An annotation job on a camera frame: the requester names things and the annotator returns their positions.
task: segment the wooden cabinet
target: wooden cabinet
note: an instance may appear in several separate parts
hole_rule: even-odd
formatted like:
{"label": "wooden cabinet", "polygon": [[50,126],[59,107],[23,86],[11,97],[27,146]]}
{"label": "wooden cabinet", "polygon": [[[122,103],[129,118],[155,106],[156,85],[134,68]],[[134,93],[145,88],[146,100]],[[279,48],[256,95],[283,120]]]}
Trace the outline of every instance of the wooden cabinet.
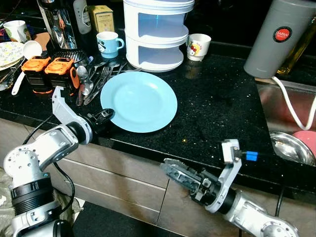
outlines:
{"label": "wooden cabinet", "polygon": [[[277,196],[242,186],[235,185],[233,188],[243,190],[270,214],[275,213]],[[315,236],[316,205],[284,198],[280,218],[294,224],[301,237]],[[173,181],[168,184],[158,226],[188,237],[238,236],[237,227],[225,221],[221,214],[211,214],[203,206],[192,201],[188,191]],[[243,233],[242,236],[249,237],[250,235]]]}
{"label": "wooden cabinet", "polygon": [[[28,132],[23,125],[3,119],[0,119],[0,127],[8,134],[0,137],[4,158],[12,148],[22,144]],[[76,196],[83,200],[188,237],[238,236],[237,227],[225,221],[221,214],[211,214],[192,201],[187,190],[165,176],[158,162],[88,144],[80,145],[59,161],[59,165],[73,179]],[[70,193],[69,183],[53,165],[46,171],[51,173],[56,188]],[[274,214],[277,196],[246,187],[234,188],[244,190]],[[284,198],[280,217],[293,223],[300,236],[315,236],[315,205]]]}
{"label": "wooden cabinet", "polygon": [[0,118],[0,167],[3,167],[5,156],[15,147],[21,146],[29,135],[25,126]]}
{"label": "wooden cabinet", "polygon": [[[43,131],[35,133],[36,138]],[[136,219],[156,224],[168,177],[159,163],[95,144],[78,149],[58,162],[72,178],[76,197]],[[70,185],[53,165],[53,186],[70,194]]]}

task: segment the white mug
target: white mug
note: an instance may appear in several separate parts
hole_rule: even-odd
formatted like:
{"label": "white mug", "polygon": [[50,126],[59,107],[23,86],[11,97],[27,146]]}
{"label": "white mug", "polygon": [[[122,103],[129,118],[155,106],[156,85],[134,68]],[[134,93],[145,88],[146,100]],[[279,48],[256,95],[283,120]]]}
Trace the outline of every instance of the white mug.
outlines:
{"label": "white mug", "polygon": [[115,58],[118,50],[123,48],[125,43],[118,34],[111,31],[103,31],[97,34],[97,43],[101,56],[104,58]]}
{"label": "white mug", "polygon": [[212,38],[204,34],[192,34],[188,36],[187,56],[190,60],[201,61],[207,54]]}
{"label": "white mug", "polygon": [[31,40],[31,35],[25,21],[9,21],[4,23],[3,27],[13,42],[25,43],[26,41]]}

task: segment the orange battery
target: orange battery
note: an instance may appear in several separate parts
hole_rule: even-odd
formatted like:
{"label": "orange battery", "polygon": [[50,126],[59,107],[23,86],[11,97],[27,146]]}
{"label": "orange battery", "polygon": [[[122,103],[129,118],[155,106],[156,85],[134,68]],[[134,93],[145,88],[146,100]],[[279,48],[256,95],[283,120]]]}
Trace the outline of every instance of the orange battery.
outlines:
{"label": "orange battery", "polygon": [[80,86],[80,81],[74,67],[74,60],[71,58],[55,58],[45,68],[45,73],[53,87],[59,85],[67,88],[70,91],[70,95],[73,95]]}
{"label": "orange battery", "polygon": [[45,94],[53,91],[52,84],[44,73],[44,69],[49,64],[49,61],[50,57],[34,56],[21,67],[34,93]]}

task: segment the blue plate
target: blue plate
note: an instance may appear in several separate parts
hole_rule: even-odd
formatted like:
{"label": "blue plate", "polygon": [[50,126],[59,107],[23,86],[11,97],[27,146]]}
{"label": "blue plate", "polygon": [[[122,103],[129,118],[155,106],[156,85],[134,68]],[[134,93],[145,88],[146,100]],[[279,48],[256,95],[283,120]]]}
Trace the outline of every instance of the blue plate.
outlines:
{"label": "blue plate", "polygon": [[114,109],[111,121],[131,132],[153,132],[165,127],[178,106],[171,87],[144,72],[114,76],[102,88],[100,100],[103,109]]}

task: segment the gray thermos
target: gray thermos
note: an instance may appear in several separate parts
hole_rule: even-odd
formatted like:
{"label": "gray thermos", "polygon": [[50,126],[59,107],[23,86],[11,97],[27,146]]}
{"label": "gray thermos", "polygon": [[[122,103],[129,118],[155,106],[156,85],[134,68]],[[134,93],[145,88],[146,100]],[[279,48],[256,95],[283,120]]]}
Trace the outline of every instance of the gray thermos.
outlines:
{"label": "gray thermos", "polygon": [[274,76],[316,15],[316,2],[274,0],[244,65],[257,78]]}

